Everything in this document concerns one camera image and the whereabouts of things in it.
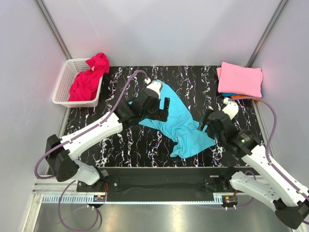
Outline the cyan t shirt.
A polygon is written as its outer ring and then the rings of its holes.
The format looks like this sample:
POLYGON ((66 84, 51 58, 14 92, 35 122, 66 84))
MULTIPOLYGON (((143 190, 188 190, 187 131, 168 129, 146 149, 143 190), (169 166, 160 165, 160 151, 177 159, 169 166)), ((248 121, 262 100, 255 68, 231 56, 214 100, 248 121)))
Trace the cyan t shirt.
POLYGON ((151 85, 158 84, 162 85, 160 98, 170 99, 168 119, 166 122, 144 119, 139 124, 161 131, 176 143, 170 154, 172 158, 186 159, 214 146, 215 141, 207 133, 198 130, 199 123, 193 120, 189 110, 174 90, 160 80, 151 83, 151 85))

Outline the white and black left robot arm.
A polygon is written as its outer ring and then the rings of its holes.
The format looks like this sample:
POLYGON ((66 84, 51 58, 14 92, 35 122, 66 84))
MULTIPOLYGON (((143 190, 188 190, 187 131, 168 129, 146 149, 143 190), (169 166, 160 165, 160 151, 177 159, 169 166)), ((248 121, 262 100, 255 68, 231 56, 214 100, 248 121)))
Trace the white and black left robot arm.
POLYGON ((96 167, 79 161, 78 157, 103 139, 138 125, 144 119, 166 122, 169 103, 169 98, 161 100, 158 92, 146 88, 137 97, 119 103, 114 111, 86 127, 61 138, 50 136, 46 161, 56 180, 80 181, 93 191, 100 191, 104 187, 103 174, 96 167))

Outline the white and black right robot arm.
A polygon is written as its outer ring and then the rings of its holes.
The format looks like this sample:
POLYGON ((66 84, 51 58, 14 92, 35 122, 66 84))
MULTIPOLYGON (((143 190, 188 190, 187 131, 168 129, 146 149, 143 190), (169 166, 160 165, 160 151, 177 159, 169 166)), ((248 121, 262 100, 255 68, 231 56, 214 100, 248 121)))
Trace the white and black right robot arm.
POLYGON ((273 210, 284 225, 296 230, 309 215, 309 189, 285 171, 253 133, 238 130, 232 122, 235 115, 232 110, 208 109, 198 128, 218 138, 227 151, 249 164, 267 184, 227 167, 213 182, 214 190, 246 193, 273 210))

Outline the blue folded t shirt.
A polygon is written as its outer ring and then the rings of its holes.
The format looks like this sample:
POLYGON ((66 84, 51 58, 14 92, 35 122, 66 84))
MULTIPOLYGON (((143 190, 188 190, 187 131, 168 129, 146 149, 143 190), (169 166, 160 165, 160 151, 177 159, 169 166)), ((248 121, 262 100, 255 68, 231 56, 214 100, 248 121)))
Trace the blue folded t shirt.
POLYGON ((224 97, 232 97, 232 96, 235 96, 236 94, 235 93, 222 93, 222 96, 224 97))

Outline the black marbled table mat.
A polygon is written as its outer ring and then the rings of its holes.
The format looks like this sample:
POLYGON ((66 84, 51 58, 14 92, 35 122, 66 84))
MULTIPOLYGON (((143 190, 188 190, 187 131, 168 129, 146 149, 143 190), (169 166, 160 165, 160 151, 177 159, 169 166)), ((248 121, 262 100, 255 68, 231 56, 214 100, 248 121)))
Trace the black marbled table mat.
MULTIPOLYGON (((70 134, 98 120, 115 105, 123 87, 125 99, 136 96, 144 87, 144 76, 138 74, 130 84, 136 66, 113 66, 103 77, 98 105, 93 108, 71 108, 64 118, 62 134, 70 134)), ((152 79, 168 84, 180 97, 195 121, 200 121, 207 109, 223 108, 223 97, 218 93, 217 66, 142 66, 152 79)), ((102 140, 81 156, 80 161, 103 167, 244 167, 246 163, 212 146, 190 158, 171 158, 175 143, 160 131, 143 126, 129 129, 102 140)))

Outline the orange folded t shirt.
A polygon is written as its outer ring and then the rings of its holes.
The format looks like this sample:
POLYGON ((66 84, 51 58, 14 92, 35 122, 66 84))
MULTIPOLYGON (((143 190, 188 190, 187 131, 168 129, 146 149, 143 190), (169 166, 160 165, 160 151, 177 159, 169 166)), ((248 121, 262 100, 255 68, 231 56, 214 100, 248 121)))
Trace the orange folded t shirt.
POLYGON ((256 98, 256 97, 251 97, 251 96, 246 96, 246 95, 235 95, 231 97, 232 99, 250 99, 256 102, 260 102, 261 99, 260 98, 256 98))

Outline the pink folded t shirt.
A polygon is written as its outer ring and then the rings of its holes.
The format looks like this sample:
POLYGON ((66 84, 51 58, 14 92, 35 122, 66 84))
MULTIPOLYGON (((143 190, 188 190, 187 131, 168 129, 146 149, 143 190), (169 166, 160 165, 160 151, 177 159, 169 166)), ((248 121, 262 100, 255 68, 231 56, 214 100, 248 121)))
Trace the pink folded t shirt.
POLYGON ((261 98, 263 74, 260 68, 246 68, 223 62, 216 69, 218 92, 261 98))

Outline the red t shirt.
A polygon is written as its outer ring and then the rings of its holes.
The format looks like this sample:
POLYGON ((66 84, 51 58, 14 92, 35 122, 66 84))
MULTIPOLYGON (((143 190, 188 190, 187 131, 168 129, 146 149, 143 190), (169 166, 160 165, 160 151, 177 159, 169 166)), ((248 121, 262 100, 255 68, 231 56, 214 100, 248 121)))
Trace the red t shirt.
POLYGON ((110 63, 104 53, 98 53, 85 62, 89 69, 76 75, 70 87, 69 102, 92 101, 96 97, 101 77, 109 73, 110 63))

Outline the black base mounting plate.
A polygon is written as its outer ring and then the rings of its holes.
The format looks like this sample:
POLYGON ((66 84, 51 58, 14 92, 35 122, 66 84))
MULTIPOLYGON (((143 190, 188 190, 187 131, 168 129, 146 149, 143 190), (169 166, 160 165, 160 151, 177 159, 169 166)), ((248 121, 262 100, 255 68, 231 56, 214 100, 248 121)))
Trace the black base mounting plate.
POLYGON ((108 203, 205 203, 214 193, 234 193, 224 180, 231 171, 223 167, 102 168, 104 178, 95 187, 83 182, 78 192, 107 190, 108 203))

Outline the white plastic basket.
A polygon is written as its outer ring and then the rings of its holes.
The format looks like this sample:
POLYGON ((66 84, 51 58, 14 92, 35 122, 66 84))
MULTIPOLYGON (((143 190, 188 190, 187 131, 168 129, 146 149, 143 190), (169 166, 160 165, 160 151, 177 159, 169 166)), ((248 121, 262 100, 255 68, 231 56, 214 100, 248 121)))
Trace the white plastic basket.
POLYGON ((52 102, 66 108, 93 108, 98 105, 102 79, 100 78, 95 98, 91 101, 68 101, 70 97, 70 87, 75 77, 82 71, 89 69, 86 63, 88 58, 73 58, 67 60, 58 75, 56 87, 53 93, 52 102))

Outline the aluminium frame rail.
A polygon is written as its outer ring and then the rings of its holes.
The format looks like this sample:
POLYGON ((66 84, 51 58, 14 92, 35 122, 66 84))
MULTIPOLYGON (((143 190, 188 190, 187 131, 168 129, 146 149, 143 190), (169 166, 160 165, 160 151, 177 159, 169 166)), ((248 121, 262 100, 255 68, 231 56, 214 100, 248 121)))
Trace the aluminium frame rail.
POLYGON ((58 182, 55 177, 48 179, 36 179, 32 194, 60 194, 72 182, 69 179, 64 182, 58 182))

